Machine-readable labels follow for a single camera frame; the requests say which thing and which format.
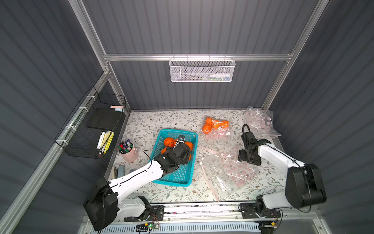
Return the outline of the clear zip-top bag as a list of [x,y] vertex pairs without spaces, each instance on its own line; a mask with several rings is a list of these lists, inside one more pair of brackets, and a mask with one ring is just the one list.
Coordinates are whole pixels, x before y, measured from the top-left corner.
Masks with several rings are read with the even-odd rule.
[[273,112],[261,108],[248,107],[244,113],[244,123],[247,124],[257,139],[271,140],[281,134],[274,129]]
[[234,200],[243,197],[252,200],[262,190],[258,184],[260,168],[239,161],[237,146],[223,149],[213,148],[208,143],[199,143],[199,179],[214,201]]
[[201,132],[204,136],[211,138],[225,137],[231,135],[229,127],[230,122],[227,120],[206,117],[203,121]]

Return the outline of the small bag left orange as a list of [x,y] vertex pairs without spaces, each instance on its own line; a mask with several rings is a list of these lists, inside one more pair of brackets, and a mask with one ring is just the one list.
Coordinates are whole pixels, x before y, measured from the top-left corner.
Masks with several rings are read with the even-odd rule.
[[212,125],[210,123],[205,123],[203,126],[202,126],[202,132],[204,134],[209,134],[210,132],[212,131]]

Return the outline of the small bag orange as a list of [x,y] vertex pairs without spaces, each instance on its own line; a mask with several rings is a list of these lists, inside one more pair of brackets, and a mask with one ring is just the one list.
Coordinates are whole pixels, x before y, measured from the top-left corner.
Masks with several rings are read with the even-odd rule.
[[203,126],[202,126],[202,132],[204,134],[209,134],[210,132],[212,131],[212,125],[210,123],[205,123]]
[[220,124],[221,124],[220,121],[218,121],[218,120],[214,120],[214,119],[209,118],[209,117],[206,118],[205,123],[210,123],[210,124],[212,125],[212,128],[213,128],[213,129],[218,129],[218,128],[220,128]]
[[220,127],[222,129],[228,129],[229,128],[229,121],[221,121]]

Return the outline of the small bag right orange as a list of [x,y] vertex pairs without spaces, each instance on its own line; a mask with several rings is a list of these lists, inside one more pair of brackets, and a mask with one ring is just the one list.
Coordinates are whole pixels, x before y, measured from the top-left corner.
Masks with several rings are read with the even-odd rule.
[[228,129],[229,128],[229,121],[221,121],[220,127],[222,129]]

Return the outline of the small bag middle orange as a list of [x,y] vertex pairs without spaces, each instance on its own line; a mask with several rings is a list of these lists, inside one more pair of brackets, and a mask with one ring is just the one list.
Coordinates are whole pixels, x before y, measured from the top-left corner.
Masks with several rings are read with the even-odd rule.
[[213,128],[213,129],[218,129],[218,128],[220,128],[220,124],[221,124],[220,121],[218,121],[218,120],[214,120],[214,119],[209,118],[209,117],[206,118],[205,123],[210,123],[210,124],[212,125],[212,128]]

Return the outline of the teal plastic basket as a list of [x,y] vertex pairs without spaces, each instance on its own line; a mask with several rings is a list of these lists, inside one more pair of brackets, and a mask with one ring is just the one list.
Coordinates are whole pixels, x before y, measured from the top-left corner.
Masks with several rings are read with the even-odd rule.
[[[164,139],[172,137],[175,140],[178,139],[179,135],[185,136],[185,142],[191,142],[193,144],[193,150],[191,151],[190,160],[187,165],[182,165],[175,154],[174,147],[166,147],[165,153],[161,154],[161,150],[165,148]],[[157,137],[151,159],[156,159],[161,165],[163,175],[161,178],[154,180],[154,183],[163,184],[167,186],[176,187],[188,187],[192,183],[192,176],[194,171],[195,156],[197,152],[198,135],[194,132],[175,130],[175,129],[162,129]]]

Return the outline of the pink pen cup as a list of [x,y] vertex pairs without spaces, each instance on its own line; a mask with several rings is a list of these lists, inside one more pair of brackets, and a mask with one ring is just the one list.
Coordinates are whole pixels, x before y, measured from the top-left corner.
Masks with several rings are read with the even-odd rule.
[[134,163],[138,159],[138,150],[129,139],[119,143],[117,150],[127,162]]

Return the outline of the green led circuit board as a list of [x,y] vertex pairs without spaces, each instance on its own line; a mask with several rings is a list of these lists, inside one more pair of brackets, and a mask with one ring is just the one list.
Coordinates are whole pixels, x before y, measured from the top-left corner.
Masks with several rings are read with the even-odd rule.
[[160,227],[159,224],[152,224],[152,223],[144,223],[144,224],[137,224],[135,226],[136,233],[150,233],[151,231],[156,231]]

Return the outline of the white pen in mesh basket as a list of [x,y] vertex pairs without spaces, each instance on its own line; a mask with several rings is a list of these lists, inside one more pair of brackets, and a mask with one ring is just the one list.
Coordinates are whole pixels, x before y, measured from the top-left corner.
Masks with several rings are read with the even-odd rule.
[[230,82],[231,76],[227,73],[217,73],[209,75],[209,79]]

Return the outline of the white marker in basket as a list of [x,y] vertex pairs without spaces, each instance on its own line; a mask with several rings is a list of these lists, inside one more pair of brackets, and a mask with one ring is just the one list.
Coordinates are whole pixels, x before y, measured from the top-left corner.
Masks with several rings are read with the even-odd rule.
[[101,145],[102,145],[104,136],[105,136],[105,132],[101,132],[101,135],[99,137],[99,140],[98,140],[98,143],[97,143],[97,147],[96,147],[96,150],[99,151],[99,152],[100,152],[100,149],[101,149]]

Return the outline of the pink sticky notes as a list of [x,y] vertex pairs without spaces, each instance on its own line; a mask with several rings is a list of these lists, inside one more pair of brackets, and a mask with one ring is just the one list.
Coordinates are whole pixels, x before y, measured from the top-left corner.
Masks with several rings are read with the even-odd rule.
[[114,106],[114,105],[111,105],[110,109],[115,110],[117,112],[123,112],[124,107],[123,106]]

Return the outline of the black notebook in basket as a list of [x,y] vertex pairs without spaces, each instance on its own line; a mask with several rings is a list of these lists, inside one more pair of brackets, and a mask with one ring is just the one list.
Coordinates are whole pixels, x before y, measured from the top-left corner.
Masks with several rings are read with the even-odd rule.
[[113,130],[122,113],[112,109],[97,108],[89,118],[86,126],[99,130]]

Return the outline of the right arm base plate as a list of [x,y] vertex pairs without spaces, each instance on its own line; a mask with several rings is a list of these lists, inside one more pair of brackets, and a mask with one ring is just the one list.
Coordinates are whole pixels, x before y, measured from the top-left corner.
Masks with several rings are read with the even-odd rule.
[[238,209],[243,219],[250,218],[281,218],[280,209],[269,209],[262,204],[240,203]]

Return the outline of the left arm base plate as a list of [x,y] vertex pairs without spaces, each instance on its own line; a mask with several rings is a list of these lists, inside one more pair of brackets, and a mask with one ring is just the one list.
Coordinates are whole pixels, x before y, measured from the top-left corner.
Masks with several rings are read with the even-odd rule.
[[126,217],[124,222],[151,222],[151,221],[163,221],[164,219],[163,205],[155,205],[146,207],[145,211],[139,217]]

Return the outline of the aluminium linear rail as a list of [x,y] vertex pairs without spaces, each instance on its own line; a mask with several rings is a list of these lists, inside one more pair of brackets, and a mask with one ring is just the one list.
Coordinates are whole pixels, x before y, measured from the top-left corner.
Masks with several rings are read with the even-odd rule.
[[[172,221],[192,221],[197,222],[199,220],[212,221],[217,220],[242,220],[243,217],[238,209],[240,203],[255,203],[255,201],[229,201],[229,202],[187,202],[187,203],[150,203],[146,207],[163,205],[164,209],[164,222]],[[298,209],[291,208],[279,208],[281,212],[281,218],[250,218],[252,221],[278,221],[286,219],[317,219],[320,218],[320,214],[317,210],[299,211]],[[102,214],[102,210],[99,214],[88,216],[93,229],[100,231],[105,229],[111,224],[115,223],[141,223],[141,222],[124,222],[126,217],[130,216],[130,212],[126,211],[124,216],[117,217],[115,213],[111,213],[106,209],[106,214]]]

